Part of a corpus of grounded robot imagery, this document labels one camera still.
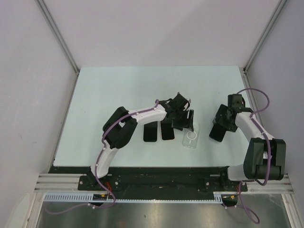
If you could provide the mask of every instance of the white table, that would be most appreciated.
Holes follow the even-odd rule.
[[[143,141],[143,126],[118,151],[111,166],[206,167],[243,163],[248,142],[241,130],[227,132],[223,142],[209,138],[212,120],[227,96],[243,89],[237,66],[85,67],[80,71],[54,166],[90,166],[102,148],[102,127],[120,106],[134,110],[152,106],[156,99],[191,98],[194,122],[200,124],[196,149],[175,140]],[[248,105],[246,93],[243,97]]]

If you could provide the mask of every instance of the white ring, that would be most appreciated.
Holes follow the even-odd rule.
[[[197,134],[196,134],[196,132],[193,132],[193,133],[195,133],[195,137],[192,139],[192,138],[190,138],[189,136],[188,136],[188,134],[190,133],[191,131],[188,131],[187,132],[187,138],[188,139],[190,139],[190,140],[195,140],[196,139],[196,137],[197,137]]]

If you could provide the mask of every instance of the smartphone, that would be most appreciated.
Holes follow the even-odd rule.
[[[143,126],[143,141],[156,142],[157,141],[157,121],[147,123]]]
[[[163,120],[161,121],[161,139],[162,140],[173,140],[174,130],[172,127],[172,121]]]

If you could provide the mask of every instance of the robotic arm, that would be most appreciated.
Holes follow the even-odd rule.
[[[166,119],[172,122],[173,128],[179,130],[188,128],[193,131],[194,111],[188,110],[189,107],[190,100],[184,98],[180,93],[174,99],[157,101],[154,107],[146,109],[128,111],[124,107],[119,107],[103,127],[105,147],[99,155],[97,163],[91,166],[92,173],[95,174],[96,166],[98,178],[108,173],[117,151],[130,141],[135,128],[139,125]]]
[[[219,107],[209,136],[221,142],[226,131],[235,132],[239,127],[249,141],[244,164],[228,167],[230,180],[265,179],[269,169],[268,180],[281,180],[285,173],[286,143],[270,135],[252,113],[252,109],[245,107],[242,95],[229,95],[228,106],[221,104]],[[267,164],[267,141],[271,150],[270,167]]]

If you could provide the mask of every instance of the wall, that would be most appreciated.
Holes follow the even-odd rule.
[[[279,0],[46,0],[81,67],[243,67]]]
[[[261,116],[269,132],[287,143],[286,171],[304,209],[304,1],[289,1],[248,76],[264,90],[270,107]],[[262,107],[264,98],[257,96]]]
[[[34,0],[0,3],[0,227],[54,151],[76,75]]]

